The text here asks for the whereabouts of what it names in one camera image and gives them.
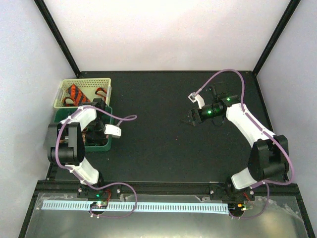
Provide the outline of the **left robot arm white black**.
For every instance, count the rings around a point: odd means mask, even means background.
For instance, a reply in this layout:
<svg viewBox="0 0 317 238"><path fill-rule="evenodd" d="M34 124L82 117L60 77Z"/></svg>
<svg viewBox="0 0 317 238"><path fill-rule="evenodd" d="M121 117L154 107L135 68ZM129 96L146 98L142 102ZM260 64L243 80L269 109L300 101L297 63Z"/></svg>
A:
<svg viewBox="0 0 317 238"><path fill-rule="evenodd" d="M100 98L81 103L78 108L58 110L56 117L60 121L49 124L46 137L48 160L89 186L95 198L105 195L106 185L101 172L89 163L85 154L86 150L105 152L110 149L111 136L105 134L105 129L113 122L99 110L112 113Z"/></svg>

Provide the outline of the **floral patterned tie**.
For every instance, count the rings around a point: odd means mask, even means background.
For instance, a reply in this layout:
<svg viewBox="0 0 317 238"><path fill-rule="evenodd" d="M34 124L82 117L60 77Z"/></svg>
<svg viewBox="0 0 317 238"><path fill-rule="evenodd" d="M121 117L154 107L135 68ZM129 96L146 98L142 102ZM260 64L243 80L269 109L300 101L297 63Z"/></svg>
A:
<svg viewBox="0 0 317 238"><path fill-rule="evenodd" d="M85 146L89 146L89 144L91 143L91 138L90 138L89 132L84 131L82 133L82 137L83 137L83 142L84 142Z"/></svg>

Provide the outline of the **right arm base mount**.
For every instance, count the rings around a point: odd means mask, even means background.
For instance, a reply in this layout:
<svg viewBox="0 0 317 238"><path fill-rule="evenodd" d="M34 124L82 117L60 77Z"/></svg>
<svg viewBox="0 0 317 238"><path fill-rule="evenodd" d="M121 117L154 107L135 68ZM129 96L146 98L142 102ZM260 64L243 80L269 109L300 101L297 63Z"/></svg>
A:
<svg viewBox="0 0 317 238"><path fill-rule="evenodd" d="M210 196L222 201L254 201L255 196L250 194L249 188L235 189L231 184L223 182L209 183Z"/></svg>

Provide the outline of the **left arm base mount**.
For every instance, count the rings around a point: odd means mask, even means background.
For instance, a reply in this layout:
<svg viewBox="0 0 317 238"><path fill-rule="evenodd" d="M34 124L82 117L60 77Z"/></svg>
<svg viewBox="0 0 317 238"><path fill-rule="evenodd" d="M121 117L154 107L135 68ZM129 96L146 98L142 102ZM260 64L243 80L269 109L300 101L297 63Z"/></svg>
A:
<svg viewBox="0 0 317 238"><path fill-rule="evenodd" d="M122 185L112 185L104 189L94 190L87 185L80 185L77 190L77 198L88 200L118 199L121 194Z"/></svg>

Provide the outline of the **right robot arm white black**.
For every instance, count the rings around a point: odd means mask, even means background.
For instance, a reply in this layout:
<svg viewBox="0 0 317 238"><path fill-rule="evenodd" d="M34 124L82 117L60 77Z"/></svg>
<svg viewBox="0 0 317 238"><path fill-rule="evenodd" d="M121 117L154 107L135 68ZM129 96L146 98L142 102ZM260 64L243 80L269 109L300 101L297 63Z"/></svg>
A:
<svg viewBox="0 0 317 238"><path fill-rule="evenodd" d="M266 180L289 172L288 140L284 135L276 135L262 125L241 103L237 95L216 92L211 104L205 104L198 93L191 93L188 98L198 107L191 109L182 122L198 126L206 120L222 117L233 123L248 141L251 152L247 167L232 175L226 181L225 194L231 200L238 199L243 190L265 183Z"/></svg>

